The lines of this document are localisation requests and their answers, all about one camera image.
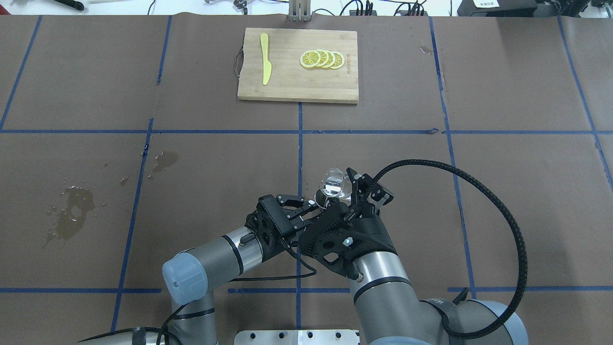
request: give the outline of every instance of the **cutting board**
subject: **cutting board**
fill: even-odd
[[[267,85],[262,84],[262,33],[268,34],[268,60],[272,64]],[[302,53],[316,49],[342,53],[345,65],[336,70],[302,67]],[[358,101],[355,31],[246,28],[243,52],[239,99],[350,104]]]

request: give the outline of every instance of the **water spill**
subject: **water spill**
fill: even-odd
[[[419,47],[419,49],[422,51],[422,53],[428,54],[428,56],[432,56],[432,53],[433,53],[432,49],[430,49],[430,48],[428,48],[428,47],[426,47],[424,45]]]
[[[87,213],[94,211],[94,196],[91,191],[72,186],[65,189],[63,194],[68,194],[66,208],[57,215],[58,223],[54,228],[47,231],[47,243],[53,239],[67,241],[83,228]]]
[[[156,164],[153,167],[153,172],[158,173],[164,168],[175,164],[179,160],[179,154],[172,151],[162,151],[156,158]]]

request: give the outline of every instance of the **robotic arm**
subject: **robotic arm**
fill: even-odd
[[[378,181],[404,165],[450,171],[477,187],[503,213],[515,236],[520,264],[517,291],[508,307],[466,300],[468,289],[453,301],[417,298],[380,217],[381,207],[394,196]],[[341,179],[332,179],[333,188],[318,191],[317,203],[301,196],[263,196],[244,227],[167,261],[162,272],[177,310],[169,318],[168,331],[183,345],[216,345],[213,290],[283,251],[294,253],[291,247],[299,246],[302,255],[348,279],[361,333],[369,345],[528,344],[525,327],[514,313],[526,284],[525,247],[511,213],[492,192],[467,173],[435,161],[399,161],[375,177],[351,168],[346,172]],[[348,194],[350,205],[337,197]],[[157,334],[142,333],[142,344],[155,344]],[[86,344],[136,344],[134,334],[123,335],[124,343],[119,339],[94,343],[101,338]]]

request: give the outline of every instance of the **metal bracket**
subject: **metal bracket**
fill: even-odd
[[[289,21],[311,21],[311,0],[289,0]]]
[[[357,330],[240,331],[234,345],[359,345]]]

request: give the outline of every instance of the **braided black cable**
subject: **braided black cable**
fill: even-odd
[[[513,295],[513,298],[511,299],[511,302],[509,303],[509,306],[506,308],[506,310],[496,320],[494,320],[490,325],[478,331],[472,331],[472,332],[467,332],[467,333],[456,332],[454,330],[451,330],[449,328],[449,319],[447,315],[443,314],[443,327],[448,335],[454,338],[458,338],[458,339],[476,339],[476,338],[481,338],[483,336],[486,336],[490,334],[491,332],[497,330],[513,315],[513,313],[517,309],[517,306],[519,305],[519,302],[522,300],[524,291],[526,289],[526,284],[528,281],[528,255],[526,254],[526,246],[524,244],[524,238],[522,236],[522,233],[519,230],[519,226],[517,225],[517,222],[515,221],[515,218],[513,217],[509,209],[506,208],[503,202],[500,201],[500,199],[498,199],[498,197],[494,193],[492,193],[492,191],[490,191],[485,185],[483,185],[480,181],[475,179],[473,176],[470,176],[465,171],[462,171],[461,169],[458,169],[455,166],[445,164],[439,161],[401,160],[401,161],[392,163],[386,166],[385,168],[383,168],[383,170],[381,170],[379,173],[377,173],[377,175],[373,178],[373,183],[371,184],[371,187],[368,189],[368,192],[365,194],[365,196],[368,197],[368,195],[370,195],[372,186],[374,186],[374,184],[378,182],[380,178],[382,178],[383,175],[385,175],[386,173],[388,173],[389,171],[395,168],[399,168],[401,166],[406,166],[406,165],[431,166],[433,168],[438,168],[438,169],[442,169],[445,171],[449,171],[450,173],[458,177],[461,177],[463,180],[475,186],[481,193],[483,193],[494,204],[494,206],[496,206],[496,208],[502,213],[504,219],[511,227],[513,238],[515,239],[515,245],[517,247],[517,261],[519,262],[519,272],[517,274],[517,286],[515,289],[515,294]],[[366,202],[366,198],[362,198],[359,201],[359,204],[364,204],[364,202]]]

